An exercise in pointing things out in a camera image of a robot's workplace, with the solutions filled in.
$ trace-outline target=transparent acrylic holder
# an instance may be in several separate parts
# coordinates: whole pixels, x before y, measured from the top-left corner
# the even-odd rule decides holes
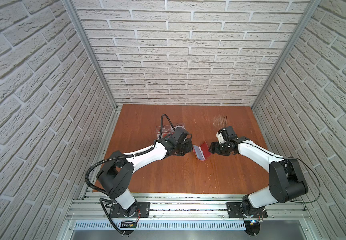
[[[173,123],[174,127],[182,127],[183,129],[185,129],[185,123]],[[157,133],[157,138],[159,137],[159,130],[160,130],[161,126],[156,127],[156,133]],[[162,137],[165,137],[168,134],[173,134],[174,130],[173,128],[169,125],[164,125],[162,126]]]

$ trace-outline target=faux brick wall panel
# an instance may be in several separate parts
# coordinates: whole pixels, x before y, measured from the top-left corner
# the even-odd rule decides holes
[[[120,107],[124,103],[251,106],[308,3],[74,2]],[[211,93],[242,86],[254,91],[242,88],[231,93],[234,97],[224,93],[216,100]],[[202,91],[185,92],[189,89]]]
[[[0,239],[55,239],[112,111],[62,1],[0,1]]]
[[[317,173],[307,207],[321,236],[346,239],[346,2],[322,0],[254,114],[270,150]]]

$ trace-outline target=wooden tabletop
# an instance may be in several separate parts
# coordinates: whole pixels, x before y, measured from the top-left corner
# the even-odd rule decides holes
[[[172,106],[124,105],[114,129],[105,158],[114,151],[132,152],[147,147],[156,137],[161,114],[169,116],[172,123],[185,123],[193,134],[194,145],[204,141],[217,141],[216,133],[232,126],[238,136],[250,138],[266,148],[262,133],[249,107],[235,106]],[[249,194],[268,185],[268,173],[255,162],[242,155],[228,157],[212,154],[199,161],[192,151],[183,157],[170,156],[155,161],[132,176],[131,192]]]

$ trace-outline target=metal extrusion profile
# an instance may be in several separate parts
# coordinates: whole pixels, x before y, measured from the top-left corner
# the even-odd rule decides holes
[[[298,22],[296,28],[294,29],[292,35],[289,37],[289,40],[286,42],[285,47],[283,48],[280,56],[276,60],[276,63],[274,64],[272,70],[270,71],[268,77],[265,80],[264,85],[262,86],[262,89],[258,93],[257,98],[254,100],[254,103],[252,104],[252,110],[254,110],[258,104],[260,103],[261,99],[264,97],[264,94],[266,92],[266,89],[269,87],[269,85],[272,83],[274,77],[277,74],[277,71],[280,69],[282,64],[285,62],[288,54],[291,52],[292,48],[298,41],[299,37],[301,36],[303,30],[305,29],[306,25],[308,24],[310,18],[314,14],[315,10],[317,9],[318,5],[320,4],[321,0],[310,0],[309,4],[307,5],[304,13],[302,14],[302,17],[300,19],[300,22]]]
[[[74,25],[74,28],[79,35],[79,38],[86,50],[86,53],[88,54],[88,57],[91,61],[91,64],[93,65],[94,70],[97,73],[98,79],[102,84],[103,89],[105,90],[106,95],[109,98],[109,102],[112,106],[112,108],[117,111],[118,105],[113,97],[113,94],[109,88],[108,82],[106,81],[105,76],[103,75],[103,71],[101,68],[101,65],[98,62],[97,56],[93,50],[93,47],[91,46],[91,43],[89,41],[88,35],[85,31],[85,28],[82,25],[82,21],[79,18],[77,9],[73,3],[73,0],[62,0],[63,4],[66,8],[67,13],[69,14],[70,20]]]

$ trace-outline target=metal grille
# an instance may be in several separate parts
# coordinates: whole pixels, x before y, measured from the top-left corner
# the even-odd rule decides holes
[[[113,220],[119,227],[122,220]],[[77,220],[75,230],[113,230],[108,220]],[[137,230],[246,230],[242,220],[140,220]]]

